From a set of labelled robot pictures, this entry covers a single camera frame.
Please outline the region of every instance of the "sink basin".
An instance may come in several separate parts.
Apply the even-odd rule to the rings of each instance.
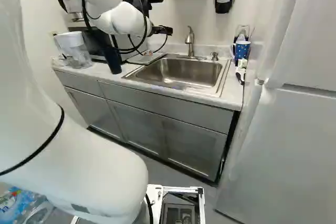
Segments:
[[[178,90],[216,94],[222,80],[225,81],[223,76],[228,62],[167,55],[123,78]]]

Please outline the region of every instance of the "blue cup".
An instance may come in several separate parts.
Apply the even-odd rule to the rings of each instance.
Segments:
[[[248,59],[248,53],[250,50],[251,41],[237,41],[235,44],[231,45],[230,52],[231,56],[236,62],[240,59]]]

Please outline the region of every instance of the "floor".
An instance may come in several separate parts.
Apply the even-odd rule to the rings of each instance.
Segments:
[[[226,218],[225,216],[213,210],[216,200],[216,188],[200,182],[195,178],[191,178],[181,172],[178,172],[166,165],[161,164],[151,158],[138,154],[142,157],[147,165],[149,172],[149,183],[163,186],[202,186],[205,189],[205,220],[207,224],[237,224],[236,222]],[[46,224],[68,224],[72,220],[72,216],[56,210],[48,219]],[[80,224],[89,224],[90,222],[81,220]]]

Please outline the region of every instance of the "white refrigerator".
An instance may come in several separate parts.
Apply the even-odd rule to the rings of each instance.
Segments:
[[[216,210],[246,224],[336,223],[336,0],[260,0]]]

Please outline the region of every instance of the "white countertop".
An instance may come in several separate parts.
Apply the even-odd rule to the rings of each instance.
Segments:
[[[124,87],[134,88],[156,94],[162,94],[174,98],[212,105],[229,110],[241,111],[241,107],[243,105],[243,86],[239,84],[235,76],[235,65],[232,62],[230,63],[222,95],[220,97],[189,93],[183,90],[159,87],[152,84],[122,79],[123,76],[139,67],[139,65],[125,63],[122,65],[122,72],[120,74],[112,74],[107,64],[97,62],[95,62],[92,67],[85,69],[74,69],[69,66],[54,66],[54,69],[66,73],[76,74],[79,76],[85,76],[98,81],[121,85]]]

